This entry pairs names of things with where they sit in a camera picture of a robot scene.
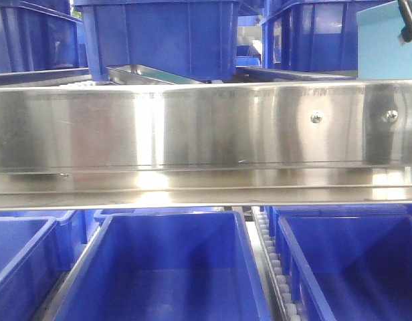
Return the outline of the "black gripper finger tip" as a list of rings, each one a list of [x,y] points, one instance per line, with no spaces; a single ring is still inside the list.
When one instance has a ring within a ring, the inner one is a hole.
[[[404,22],[398,39],[400,43],[409,43],[412,41],[412,1],[398,0],[397,5]]]

